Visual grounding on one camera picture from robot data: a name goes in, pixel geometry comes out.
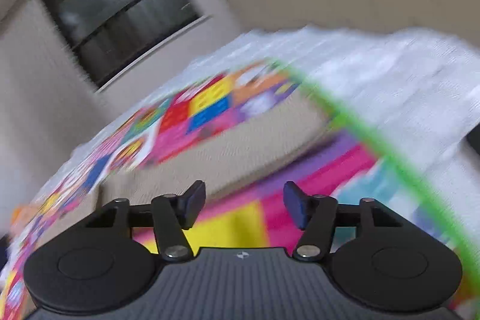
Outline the colourful play mat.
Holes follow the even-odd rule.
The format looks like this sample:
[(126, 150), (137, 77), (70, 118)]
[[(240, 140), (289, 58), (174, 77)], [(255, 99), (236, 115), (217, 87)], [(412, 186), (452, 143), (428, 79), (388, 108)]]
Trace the colourful play mat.
[(371, 197), (460, 256), (464, 276), (451, 307), (462, 319), (479, 317), (478, 248), (427, 179), (294, 68), (265, 60), (147, 99), (16, 210), (1, 273), (1, 317), (32, 312), (23, 266), (36, 248), (113, 199), (147, 203), (196, 180), (205, 182), (207, 204), (186, 233), (193, 250), (292, 250), (300, 233), (283, 207), (288, 181), (342, 203)]

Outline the white fluffy blanket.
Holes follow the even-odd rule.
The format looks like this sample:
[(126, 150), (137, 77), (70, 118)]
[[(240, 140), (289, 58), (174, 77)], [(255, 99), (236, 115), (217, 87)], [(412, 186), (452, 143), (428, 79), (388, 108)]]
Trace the white fluffy blanket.
[(379, 36), (347, 30), (243, 34), (157, 88), (148, 102), (222, 71), (253, 78), (278, 57), (307, 89), (339, 105), (385, 155), (419, 174), (444, 207), (471, 218), (479, 207), (479, 159), (462, 140), (479, 123), (479, 51), (452, 36), (407, 29)]

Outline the dark window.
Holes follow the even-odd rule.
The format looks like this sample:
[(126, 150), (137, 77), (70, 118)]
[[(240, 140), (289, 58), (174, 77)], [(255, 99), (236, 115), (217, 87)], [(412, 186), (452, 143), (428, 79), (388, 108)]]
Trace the dark window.
[(80, 68), (103, 87), (200, 18), (191, 0), (42, 0)]

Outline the striped beige garment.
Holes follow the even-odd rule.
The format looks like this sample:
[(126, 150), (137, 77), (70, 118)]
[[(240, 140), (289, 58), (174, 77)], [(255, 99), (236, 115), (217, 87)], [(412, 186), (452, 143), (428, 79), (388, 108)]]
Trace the striped beige garment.
[(329, 139), (329, 117), (295, 91), (267, 112), (188, 148), (155, 166), (110, 175), (98, 186), (99, 202), (126, 198), (148, 204), (181, 195), (205, 182), (208, 201), (244, 188), (302, 157)]

